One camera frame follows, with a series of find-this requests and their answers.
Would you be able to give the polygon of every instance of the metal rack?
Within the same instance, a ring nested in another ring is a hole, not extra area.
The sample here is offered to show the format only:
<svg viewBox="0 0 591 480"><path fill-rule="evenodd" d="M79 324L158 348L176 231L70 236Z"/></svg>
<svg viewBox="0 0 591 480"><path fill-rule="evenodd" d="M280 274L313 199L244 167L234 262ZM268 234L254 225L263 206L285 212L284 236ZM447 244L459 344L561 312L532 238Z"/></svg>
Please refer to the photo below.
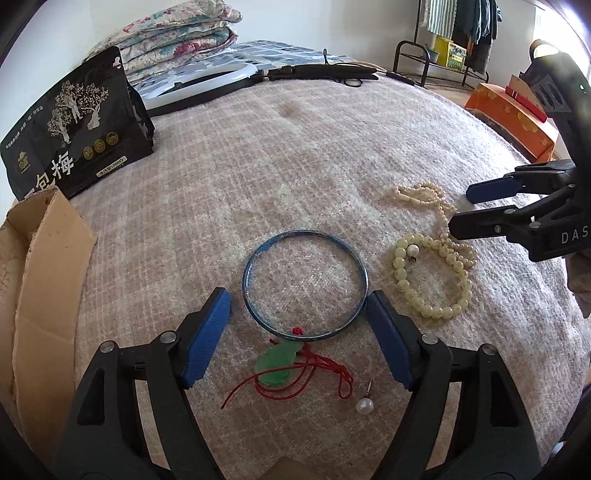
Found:
<svg viewBox="0 0 591 480"><path fill-rule="evenodd" d="M472 89L472 90L474 90L474 87L472 85L470 85L469 83L466 83L468 78L476 79L479 81L479 83L480 82L488 83L490 80L490 75L488 75L488 72L485 72L485 75L482 76L481 74L476 73L473 70L471 71L470 67L465 66L462 70L456 70L456 69L451 69L449 67L444 67L443 65L439 65L437 63L431 62L428 50L423 45L417 43L418 28L419 28L419 23L421 22L421 7L422 6L423 6L423 0L418 0L417 23L414 28L414 39L413 39L413 41L402 40L402 42L398 43L398 45L396 47L396 55L394 57L394 66L392 67L392 71L394 73L399 73L398 63L400 62L400 57L405 57L407 59L417 61L417 62L422 63L424 65L423 74L421 76L421 82L420 82L421 87L424 87L425 85L441 85L440 83L427 83L427 79L444 80L445 82L458 83L463 88ZM401 49L405 45L411 45L413 47L420 48L423 52L423 55L419 56L419 55L411 55L409 53L402 53ZM448 72L461 74L461 75L463 75L463 79L462 79L462 81L450 80L450 79L444 78L444 77L436 77L433 75L429 75L429 68L431 66L436 67L438 69L447 70Z"/></svg>

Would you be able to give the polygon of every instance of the tree illustration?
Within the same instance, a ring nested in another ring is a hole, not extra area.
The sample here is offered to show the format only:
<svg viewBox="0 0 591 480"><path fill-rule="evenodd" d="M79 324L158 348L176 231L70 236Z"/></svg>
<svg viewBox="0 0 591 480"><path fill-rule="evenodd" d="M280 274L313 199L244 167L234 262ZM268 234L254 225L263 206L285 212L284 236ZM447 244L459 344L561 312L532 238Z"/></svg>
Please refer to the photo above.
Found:
<svg viewBox="0 0 591 480"><path fill-rule="evenodd" d="M100 104L107 100L109 91L105 87L97 87L94 83L86 85L84 94L78 102L80 110L84 113L92 113L90 122L88 122L88 130L92 130L100 125Z"/></svg>
<svg viewBox="0 0 591 480"><path fill-rule="evenodd" d="M47 129L52 137L61 135L64 137L64 142L70 143L70 135L68 135L67 126L73 121L72 111L63 106L56 106L51 112L51 120L47 122Z"/></svg>
<svg viewBox="0 0 591 480"><path fill-rule="evenodd" d="M82 119L78 102L83 95L84 85L80 85L79 83L71 84L69 80L66 80L61 85L60 93L56 96L56 106L69 108L75 123L78 123L78 120Z"/></svg>

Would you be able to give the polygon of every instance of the blue bangle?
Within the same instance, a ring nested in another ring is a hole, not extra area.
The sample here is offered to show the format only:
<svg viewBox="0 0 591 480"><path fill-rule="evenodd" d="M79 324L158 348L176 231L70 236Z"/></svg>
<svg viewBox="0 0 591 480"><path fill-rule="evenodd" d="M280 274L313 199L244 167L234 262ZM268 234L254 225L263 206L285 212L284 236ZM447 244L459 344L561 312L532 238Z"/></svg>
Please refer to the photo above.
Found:
<svg viewBox="0 0 591 480"><path fill-rule="evenodd" d="M345 250L349 255L351 255L351 257L353 257L353 259L355 260L355 263L357 264L357 269L359 271L359 275L360 275L361 281L362 281L363 295L362 295L359 303L355 306L353 313L349 316L349 318L347 318L347 320L345 320L344 324L341 327L337 328L336 330L333 330L332 332L322 333L321 335L310 335L310 336L293 335L290 333L280 332L279 330L274 328L273 325L271 324L271 322L269 320L267 320L266 318L264 318L263 315L251 304L251 301L250 301L251 293L250 293L250 289L249 289L249 282L251 279L252 267L254 266L256 259L263 252L269 250L272 245L275 245L276 243L280 242L281 240L283 240L285 238L295 238L298 236L317 236L320 238L324 238L324 239L338 245L341 249ZM246 264L246 268L244 269L244 275L242 276L242 296L244 298L244 303L246 304L246 308L248 309L248 311L252 315L252 318L254 318L260 326L262 326L265 330L272 333L273 335L278 336L279 338L283 338L285 340L291 340L293 342L317 342L318 340L326 340L327 338L331 338L331 337L334 337L335 335L338 335L340 332L345 330L349 325L351 325L351 323L353 323L353 320L355 320L357 318L357 316L359 315L359 313L363 309L363 306L365 305L365 299L367 297L367 294L368 294L368 273L367 273L367 270L365 269L365 267L363 266L363 263L362 263L361 259L359 258L359 255L355 252L355 250L353 250L350 246L348 246L341 239L339 239L333 235L329 235L328 233L316 232L314 230L292 230L289 232L279 233L278 235L270 238L265 243L263 243L259 248L257 248L254 251L254 253L251 255L251 257L248 259L248 263Z"/></svg>

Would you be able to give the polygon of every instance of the folded quilt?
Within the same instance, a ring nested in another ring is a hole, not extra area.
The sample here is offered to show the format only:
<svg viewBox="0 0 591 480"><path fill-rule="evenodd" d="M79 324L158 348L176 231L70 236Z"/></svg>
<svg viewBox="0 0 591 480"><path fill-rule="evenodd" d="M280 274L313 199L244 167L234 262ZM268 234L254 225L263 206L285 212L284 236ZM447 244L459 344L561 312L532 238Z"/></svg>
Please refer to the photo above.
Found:
<svg viewBox="0 0 591 480"><path fill-rule="evenodd" d="M88 56L92 57L112 46L117 46L120 50L123 50L147 38L157 37L171 30L176 30L178 27L187 25L195 27L199 24L222 21L238 23L240 20L242 20L241 13L226 5L222 0L191 0L131 22L95 45ZM161 38L167 41L166 35ZM162 43L158 44L157 41L158 39L155 38L155 46L163 46Z"/></svg>
<svg viewBox="0 0 591 480"><path fill-rule="evenodd" d="M146 77L206 59L236 42L231 24L239 11L222 0L191 0L136 20L97 44L89 53L117 46L132 85Z"/></svg>
<svg viewBox="0 0 591 480"><path fill-rule="evenodd" d="M137 85L149 77L167 72L173 68L183 66L190 62L208 59L209 57L227 50L228 47L236 42L237 38L236 35L231 34L222 44L205 50L200 50L200 43L202 41L208 41L208 38L199 38L196 41L187 42L186 44L177 47L177 53L179 53L178 56L174 55L173 52L173 55L170 56L169 60L160 61L141 70L128 73L127 80L130 85Z"/></svg>

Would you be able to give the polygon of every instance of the window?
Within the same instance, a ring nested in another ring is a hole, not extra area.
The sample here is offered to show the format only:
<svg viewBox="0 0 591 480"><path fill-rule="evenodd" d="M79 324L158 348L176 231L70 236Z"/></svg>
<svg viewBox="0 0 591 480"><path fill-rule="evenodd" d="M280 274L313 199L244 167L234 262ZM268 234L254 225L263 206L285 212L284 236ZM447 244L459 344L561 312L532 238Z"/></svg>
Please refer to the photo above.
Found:
<svg viewBox="0 0 591 480"><path fill-rule="evenodd" d="M534 40L537 39L549 42L568 53L587 79L591 79L591 63L587 51L567 21L554 10L540 7L535 9ZM550 49L542 46L539 52L542 53L544 48Z"/></svg>

